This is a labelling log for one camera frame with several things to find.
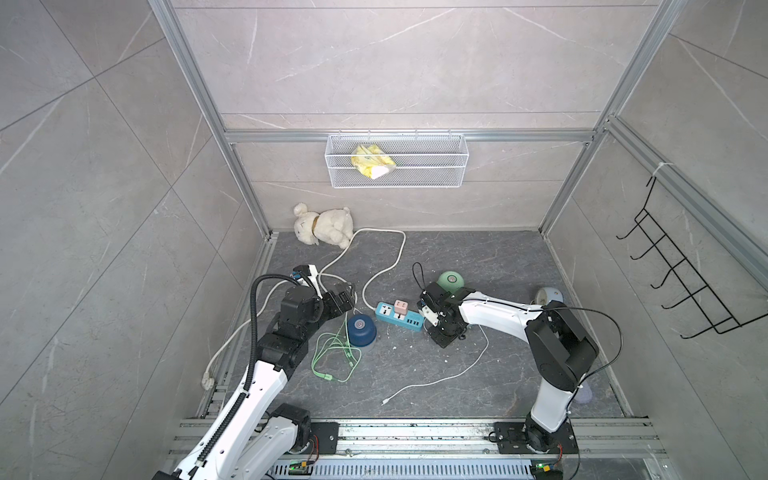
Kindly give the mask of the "teal power strip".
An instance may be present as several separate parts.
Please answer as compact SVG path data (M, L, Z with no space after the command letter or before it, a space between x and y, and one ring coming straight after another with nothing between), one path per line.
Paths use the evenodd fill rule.
M375 309L376 318L380 321L408 330L419 331L423 328L425 319L420 313L410 310L408 304L408 313L406 316L396 315L393 308L394 303L388 304L379 302Z

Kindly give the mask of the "pink USB charger adapter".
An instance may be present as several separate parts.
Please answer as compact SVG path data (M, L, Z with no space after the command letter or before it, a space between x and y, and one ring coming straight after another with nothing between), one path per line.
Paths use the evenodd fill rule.
M396 315L406 316L408 313L408 303L405 301L396 300L393 308Z

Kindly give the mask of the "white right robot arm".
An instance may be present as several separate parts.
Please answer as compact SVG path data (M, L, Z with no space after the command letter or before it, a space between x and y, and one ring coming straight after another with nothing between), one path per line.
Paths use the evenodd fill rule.
M592 368L600 353L597 342L575 316L578 309L566 305L551 288L539 289L536 303L521 304L466 286L427 283L419 262L412 265L411 271L421 288L419 312L425 318L429 337L438 346L448 347L472 325L489 327L528 345L541 382L526 416L523 435L531 451L551 451L582 384L618 358Z

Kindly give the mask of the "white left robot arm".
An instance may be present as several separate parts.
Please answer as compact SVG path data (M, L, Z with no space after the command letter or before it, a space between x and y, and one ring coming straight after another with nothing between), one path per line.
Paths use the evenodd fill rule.
M258 289L266 280L285 281L290 288L259 335ZM352 284L339 281L325 291L320 280L316 267L306 264L289 275L267 273L253 280L249 362L238 388L191 452L172 472L156 472L156 479L262 479L283 455L319 448L310 414L299 407L283 404L260 431L256 428L306 357L313 335L326 321L353 310Z

